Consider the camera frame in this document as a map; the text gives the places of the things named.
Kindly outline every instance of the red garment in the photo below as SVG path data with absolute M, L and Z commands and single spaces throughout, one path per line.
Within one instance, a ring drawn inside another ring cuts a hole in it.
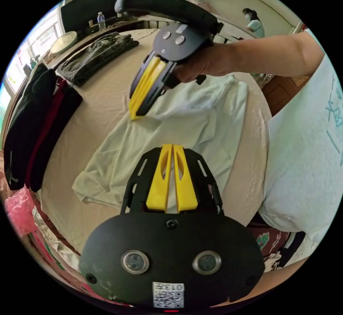
M 58 114 L 58 109 L 62 103 L 64 94 L 63 94 L 63 89 L 68 87 L 68 83 L 65 79 L 62 78 L 58 78 L 57 79 L 57 86 L 58 86 L 58 90 L 56 91 L 53 100 L 51 102 L 51 107 L 46 115 L 46 118 L 43 122 L 43 126 L 40 130 L 40 134 L 39 137 L 37 139 L 35 148 L 33 149 L 32 153 L 31 153 L 31 157 L 29 160 L 29 164 L 28 164 L 28 168 L 26 170 L 26 177 L 25 177 L 25 185 L 27 188 L 30 188 L 30 179 L 31 179 L 31 172 L 32 172 L 32 168 L 33 168 L 33 163 L 35 161 L 36 158 L 36 154 L 37 151 L 39 149 L 39 147 L 41 146 L 41 144 L 43 143 L 45 137 L 47 136 L 47 134 L 49 133 L 49 130 Z

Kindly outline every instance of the bed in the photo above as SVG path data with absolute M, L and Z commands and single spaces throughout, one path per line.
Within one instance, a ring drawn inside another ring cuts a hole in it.
M 81 88 L 75 87 L 84 101 L 60 136 L 37 193 L 41 211 L 78 253 L 90 233 L 119 211 L 80 202 L 71 187 L 95 150 L 128 111 L 131 81 L 150 52 L 157 31 L 122 33 L 132 34 L 140 45 L 106 65 Z M 254 79 L 249 74 L 234 75 L 248 84 L 249 92 L 240 144 L 222 198 L 225 214 L 247 225 L 263 199 L 268 147 L 266 123 L 271 114 Z

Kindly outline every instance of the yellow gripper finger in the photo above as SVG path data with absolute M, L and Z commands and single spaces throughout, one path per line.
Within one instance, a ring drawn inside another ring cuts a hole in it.
M 198 207 L 198 201 L 193 188 L 183 147 L 180 145 L 173 145 L 173 154 L 178 213 L 195 210 Z
M 165 66 L 166 63 L 160 58 L 154 56 L 151 59 L 130 100 L 129 111 L 131 120 L 140 118 L 136 113 Z
M 151 183 L 146 206 L 149 210 L 166 212 L 169 196 L 170 168 L 173 145 L 163 145 Z

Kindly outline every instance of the hand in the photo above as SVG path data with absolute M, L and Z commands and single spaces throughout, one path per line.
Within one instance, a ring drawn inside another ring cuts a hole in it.
M 230 73 L 230 59 L 228 57 L 230 44 L 214 44 L 189 58 L 184 64 L 178 65 L 175 76 L 182 82 L 188 83 L 198 75 L 225 76 Z

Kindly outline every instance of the pink bag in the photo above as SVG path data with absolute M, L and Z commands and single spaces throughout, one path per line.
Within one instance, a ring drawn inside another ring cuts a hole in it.
M 23 187 L 5 201 L 7 216 L 20 237 L 37 230 L 32 215 L 33 208 L 34 203 L 26 187 Z

